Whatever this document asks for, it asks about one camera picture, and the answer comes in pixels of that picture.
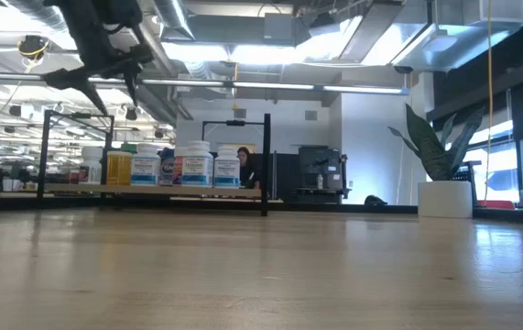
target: black metal frame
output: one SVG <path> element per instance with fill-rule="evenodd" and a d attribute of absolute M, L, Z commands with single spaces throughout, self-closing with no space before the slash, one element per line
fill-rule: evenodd
<path fill-rule="evenodd" d="M 106 160 L 106 153 L 113 146 L 113 131 L 114 131 L 114 116 L 113 115 L 90 115 L 90 114 L 80 114 L 74 113 L 69 115 L 64 115 L 53 110 L 46 110 L 43 119 L 43 136 L 41 137 L 41 157 L 39 161 L 39 175 L 38 175 L 38 199 L 43 198 L 43 193 L 45 192 L 45 174 L 46 167 L 48 165 L 48 147 L 49 147 L 49 131 L 51 130 L 51 118 L 53 116 L 58 116 L 60 118 L 68 118 L 71 121 L 75 121 L 81 124 L 83 127 L 89 127 L 95 129 L 101 133 L 104 133 L 104 149 L 103 149 L 103 160 Z M 82 119 L 90 119 L 93 117 L 99 118 L 109 118 L 111 120 L 111 126 L 109 130 L 103 130 L 97 126 L 84 123 Z M 103 166 L 101 173 L 101 184 L 106 184 L 106 166 Z"/>
<path fill-rule="evenodd" d="M 243 127 L 246 125 L 263 126 L 263 162 L 261 166 L 261 215 L 267 216 L 268 200 L 267 188 L 269 184 L 269 153 L 271 152 L 271 114 L 265 114 L 263 123 L 246 122 L 240 120 L 227 121 L 203 121 L 202 122 L 202 141 L 205 140 L 206 126 L 209 124 L 221 124 L 229 127 Z"/>

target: supplement bottle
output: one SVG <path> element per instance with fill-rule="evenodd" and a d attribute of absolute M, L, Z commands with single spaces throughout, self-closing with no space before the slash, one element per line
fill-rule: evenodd
<path fill-rule="evenodd" d="M 214 160 L 214 188 L 239 188 L 241 162 L 236 156 L 236 148 L 218 148 Z"/>
<path fill-rule="evenodd" d="M 131 179 L 131 154 L 123 151 L 108 151 L 106 184 L 129 185 Z"/>
<path fill-rule="evenodd" d="M 183 170 L 184 165 L 184 155 L 188 151 L 186 147 L 176 147 L 173 156 L 173 174 L 172 174 L 172 184 L 174 186 L 181 186 L 181 171 Z"/>
<path fill-rule="evenodd" d="M 159 183 L 161 158 L 158 148 L 145 143 L 136 146 L 137 153 L 133 155 L 131 166 L 131 185 L 153 186 Z"/>
<path fill-rule="evenodd" d="M 210 143 L 190 141 L 183 157 L 181 170 L 182 187 L 212 187 L 214 157 L 210 154 Z"/>
<path fill-rule="evenodd" d="M 103 166 L 100 160 L 103 158 L 103 149 L 98 147 L 82 148 L 82 158 L 78 172 L 79 184 L 100 184 Z"/>

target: wooden shelf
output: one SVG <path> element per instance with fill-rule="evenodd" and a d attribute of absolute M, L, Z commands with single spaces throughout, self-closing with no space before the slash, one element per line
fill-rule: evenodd
<path fill-rule="evenodd" d="M 46 183 L 45 189 L 55 192 L 93 192 L 93 193 L 156 193 L 167 195 L 218 195 L 261 198 L 258 189 L 221 189 L 200 187 L 159 187 L 159 186 L 109 186 L 101 184 Z"/>

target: hanging wire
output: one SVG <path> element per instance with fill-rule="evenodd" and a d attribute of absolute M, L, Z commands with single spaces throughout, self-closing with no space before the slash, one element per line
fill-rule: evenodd
<path fill-rule="evenodd" d="M 489 128 L 487 137 L 487 163 L 485 168 L 485 205 L 487 204 L 487 195 L 489 194 L 489 160 L 491 156 L 491 127 L 493 126 L 493 44 L 491 42 L 491 35 L 493 30 L 493 24 L 491 21 L 491 16 L 493 15 L 492 3 L 493 1 L 489 0 L 489 8 L 487 10 L 487 30 L 489 35 L 489 50 L 487 53 L 489 59 Z"/>
<path fill-rule="evenodd" d="M 283 13 L 281 12 L 281 10 L 279 9 L 279 7 L 276 6 L 275 4 L 273 4 L 273 3 L 263 3 L 263 5 L 261 5 L 261 7 L 259 8 L 259 11 L 257 12 L 257 17 L 259 17 L 259 16 L 261 15 L 261 10 L 263 10 L 263 8 L 264 8 L 265 6 L 267 6 L 267 5 L 271 5 L 271 6 L 273 6 L 274 8 L 276 8 L 276 9 L 278 10 L 278 12 L 279 12 L 280 14 L 283 14 Z"/>
<path fill-rule="evenodd" d="M 33 69 L 33 67 L 35 67 L 35 64 L 37 62 L 37 59 L 38 59 L 38 56 L 39 56 L 40 52 L 41 51 L 37 51 L 35 53 L 35 59 L 33 61 L 31 61 L 31 63 L 29 63 L 29 66 L 27 66 L 27 68 L 25 69 L 25 73 L 30 73 L 31 69 Z M 17 83 L 17 85 L 15 87 L 15 90 L 11 93 L 11 95 L 8 98 L 8 100 L 6 100 L 5 104 L 0 109 L 0 115 L 5 111 L 6 107 L 11 103 L 11 101 L 13 100 L 13 97 L 15 97 L 16 92 L 18 91 L 19 87 L 21 87 L 21 83 L 22 83 L 22 81 L 19 81 Z"/>

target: ceiling light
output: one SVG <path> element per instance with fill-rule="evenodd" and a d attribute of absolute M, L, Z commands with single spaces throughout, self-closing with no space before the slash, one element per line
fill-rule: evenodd
<path fill-rule="evenodd" d="M 388 65 L 398 53 L 424 28 L 426 24 L 394 23 L 379 38 L 375 46 L 363 61 L 362 65 Z"/>
<path fill-rule="evenodd" d="M 21 105 L 11 105 L 8 108 L 8 114 L 11 116 L 21 116 Z"/>
<path fill-rule="evenodd" d="M 324 86 L 324 91 L 361 94 L 397 94 L 408 95 L 409 90 L 403 88 L 368 87 L 368 86 Z"/>
<path fill-rule="evenodd" d="M 454 46 L 456 41 L 457 38 L 455 36 L 449 36 L 446 30 L 438 29 L 430 40 L 428 40 L 424 46 L 424 50 L 431 52 L 445 51 Z"/>
<path fill-rule="evenodd" d="M 154 135 L 156 138 L 163 138 L 163 136 L 164 136 L 163 129 L 161 129 L 161 128 L 156 129 Z"/>
<path fill-rule="evenodd" d="M 131 107 L 127 107 L 126 108 L 125 119 L 135 121 L 136 120 L 136 109 L 135 108 L 131 108 Z"/>
<path fill-rule="evenodd" d="M 162 42 L 163 49 L 173 60 L 180 61 L 227 61 L 228 53 L 224 46 L 174 44 Z"/>
<path fill-rule="evenodd" d="M 213 81 L 144 79 L 143 83 L 165 86 L 223 87 L 223 82 Z"/>
<path fill-rule="evenodd" d="M 275 46 L 236 46 L 231 60 L 242 64 L 291 64 L 297 60 L 296 49 L 293 47 Z"/>
<path fill-rule="evenodd" d="M 300 83 L 233 82 L 233 86 L 245 88 L 292 89 L 302 91 L 309 91 L 314 89 L 313 85 Z"/>
<path fill-rule="evenodd" d="M 362 16 L 346 19 L 338 25 L 337 32 L 315 36 L 299 44 L 296 47 L 299 61 L 329 61 L 338 58 L 362 19 Z"/>
<path fill-rule="evenodd" d="M 80 137 L 83 137 L 85 135 L 85 132 L 83 129 L 79 129 L 77 127 L 68 127 L 66 128 L 66 133 L 72 133 L 73 135 L 77 135 Z"/>

